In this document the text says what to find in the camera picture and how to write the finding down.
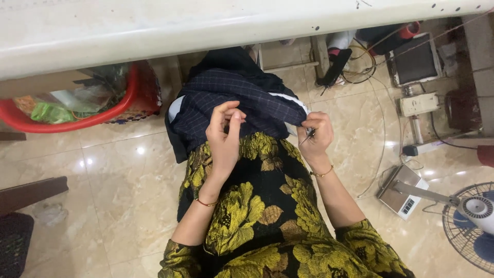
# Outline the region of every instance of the white table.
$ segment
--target white table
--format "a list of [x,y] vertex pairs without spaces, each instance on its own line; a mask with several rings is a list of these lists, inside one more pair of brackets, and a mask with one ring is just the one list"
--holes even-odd
[[494,0],[0,0],[0,80],[493,6]]

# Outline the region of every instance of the bracelet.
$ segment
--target bracelet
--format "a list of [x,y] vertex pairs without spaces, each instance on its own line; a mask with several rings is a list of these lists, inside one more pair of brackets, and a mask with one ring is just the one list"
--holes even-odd
[[206,206],[206,207],[212,207],[218,203],[218,201],[216,201],[216,202],[211,203],[211,204],[204,204],[203,202],[199,201],[199,197],[197,197],[197,199],[195,199],[195,200],[198,201],[201,205]]
[[310,172],[310,174],[311,174],[311,175],[314,175],[314,176],[316,176],[316,177],[321,177],[321,178],[322,178],[322,177],[324,177],[325,175],[329,174],[329,172],[331,172],[331,171],[333,170],[333,168],[334,168],[334,165],[331,165],[331,169],[330,169],[329,171],[327,171],[326,173],[322,174],[322,175],[318,175],[318,174],[316,174],[316,173],[314,173],[314,172]]

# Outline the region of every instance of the plaid garment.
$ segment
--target plaid garment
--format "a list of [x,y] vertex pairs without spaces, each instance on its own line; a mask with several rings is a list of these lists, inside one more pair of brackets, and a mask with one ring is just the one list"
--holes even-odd
[[[293,95],[286,90],[270,93]],[[222,69],[198,74],[185,85],[181,94],[185,97],[170,127],[186,143],[188,153],[207,141],[206,128],[213,109],[226,101],[239,100],[238,108],[247,115],[240,127],[240,137],[263,132],[285,139],[288,137],[285,122],[300,126],[307,118],[304,109],[293,101],[272,96],[240,74]]]

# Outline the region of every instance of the floral dress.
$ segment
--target floral dress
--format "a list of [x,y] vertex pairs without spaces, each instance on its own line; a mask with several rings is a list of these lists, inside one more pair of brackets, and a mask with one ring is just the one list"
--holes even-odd
[[[190,154],[177,220],[211,170],[207,143]],[[204,243],[170,240],[160,278],[412,278],[413,273],[368,220],[336,229],[317,209],[300,152],[284,139],[256,133],[240,140]]]

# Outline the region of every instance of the red plastic basket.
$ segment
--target red plastic basket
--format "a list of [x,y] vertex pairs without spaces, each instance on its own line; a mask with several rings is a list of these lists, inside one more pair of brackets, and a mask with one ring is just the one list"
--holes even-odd
[[98,115],[93,115],[73,123],[45,124],[31,120],[28,115],[17,108],[12,99],[2,99],[0,100],[0,119],[7,125],[22,132],[59,133],[88,128],[110,121],[124,113],[133,104],[157,111],[159,110],[159,106],[156,104],[156,101],[149,98],[148,93],[142,93],[143,90],[149,87],[149,84],[146,84],[149,78],[145,76],[147,74],[145,67],[149,67],[146,61],[132,63],[127,78],[127,90],[123,99],[115,107]]

